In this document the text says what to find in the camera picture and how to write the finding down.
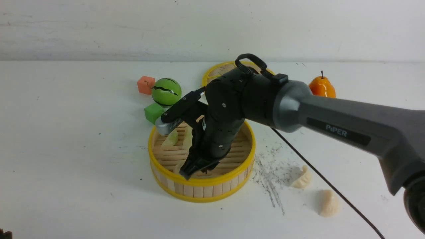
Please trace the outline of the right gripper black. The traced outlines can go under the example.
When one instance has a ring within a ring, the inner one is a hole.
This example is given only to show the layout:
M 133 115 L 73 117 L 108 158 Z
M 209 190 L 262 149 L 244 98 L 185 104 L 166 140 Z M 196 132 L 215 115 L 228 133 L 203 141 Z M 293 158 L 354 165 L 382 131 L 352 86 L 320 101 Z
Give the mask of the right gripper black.
M 161 115 L 165 123 L 181 118 L 192 129 L 192 146 L 179 170 L 189 180 L 194 173 L 216 167 L 230 151 L 246 119 L 275 127 L 272 109 L 276 76 L 266 70 L 234 68 L 205 87 L 190 91 Z

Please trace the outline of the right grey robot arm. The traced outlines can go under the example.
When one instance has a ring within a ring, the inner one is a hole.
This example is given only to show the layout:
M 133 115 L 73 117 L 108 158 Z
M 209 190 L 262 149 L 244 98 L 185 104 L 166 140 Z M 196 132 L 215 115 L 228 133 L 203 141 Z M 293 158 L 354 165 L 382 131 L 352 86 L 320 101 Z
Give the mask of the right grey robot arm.
M 161 135 L 183 121 L 193 129 L 180 170 L 188 180 L 218 165 L 246 119 L 288 133 L 306 127 L 376 156 L 389 192 L 405 189 L 408 216 L 424 232 L 424 111 L 315 96 L 287 75 L 242 67 L 185 95 L 155 125 Z

